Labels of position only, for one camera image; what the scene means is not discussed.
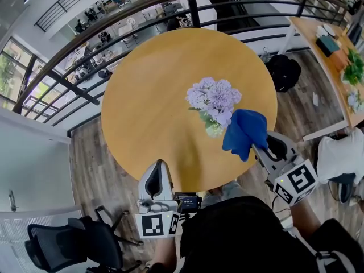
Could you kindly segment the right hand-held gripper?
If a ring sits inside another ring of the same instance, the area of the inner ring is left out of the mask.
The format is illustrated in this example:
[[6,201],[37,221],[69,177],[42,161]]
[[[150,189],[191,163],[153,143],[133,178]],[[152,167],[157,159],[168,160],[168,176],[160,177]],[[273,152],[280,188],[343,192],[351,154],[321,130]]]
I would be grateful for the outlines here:
[[310,160],[296,155],[293,140],[281,133],[268,131],[268,149],[252,145],[261,166],[268,173],[272,191],[289,206],[294,206],[316,188],[319,183]]

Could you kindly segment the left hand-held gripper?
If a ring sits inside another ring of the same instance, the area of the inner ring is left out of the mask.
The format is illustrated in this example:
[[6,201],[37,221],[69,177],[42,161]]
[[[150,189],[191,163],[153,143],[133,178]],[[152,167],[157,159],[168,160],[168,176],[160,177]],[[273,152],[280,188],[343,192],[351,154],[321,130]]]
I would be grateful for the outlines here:
[[181,216],[181,203],[172,200],[172,188],[170,171],[164,160],[159,159],[147,168],[138,184],[139,213],[135,215],[135,220],[140,238],[175,236]]

